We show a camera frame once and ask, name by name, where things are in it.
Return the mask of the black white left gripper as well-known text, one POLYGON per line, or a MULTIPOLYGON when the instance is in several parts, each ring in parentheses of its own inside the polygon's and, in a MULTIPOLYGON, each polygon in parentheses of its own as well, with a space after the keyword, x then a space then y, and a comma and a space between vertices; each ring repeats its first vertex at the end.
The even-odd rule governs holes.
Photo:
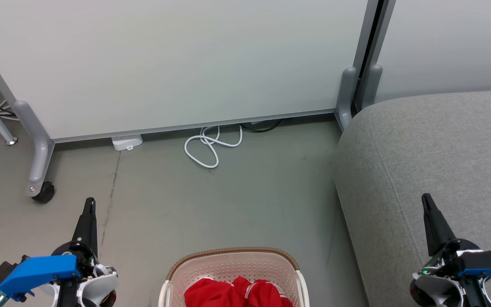
POLYGON ((116 301, 118 273, 98 260, 96 201, 86 198, 72 241, 59 246, 54 256, 76 255, 79 277, 51 281, 39 290, 53 297, 53 307, 112 307, 116 301))

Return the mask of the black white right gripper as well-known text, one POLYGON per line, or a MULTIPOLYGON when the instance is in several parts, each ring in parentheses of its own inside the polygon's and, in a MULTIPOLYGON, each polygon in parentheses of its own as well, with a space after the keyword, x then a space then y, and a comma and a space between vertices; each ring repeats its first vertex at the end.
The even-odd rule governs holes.
POLYGON ((457 261, 466 253, 482 250, 474 243, 457 239, 430 194, 421 197, 425 237, 431 259, 413 273, 410 295, 421 307, 491 307, 485 283, 487 274, 459 276, 457 261))

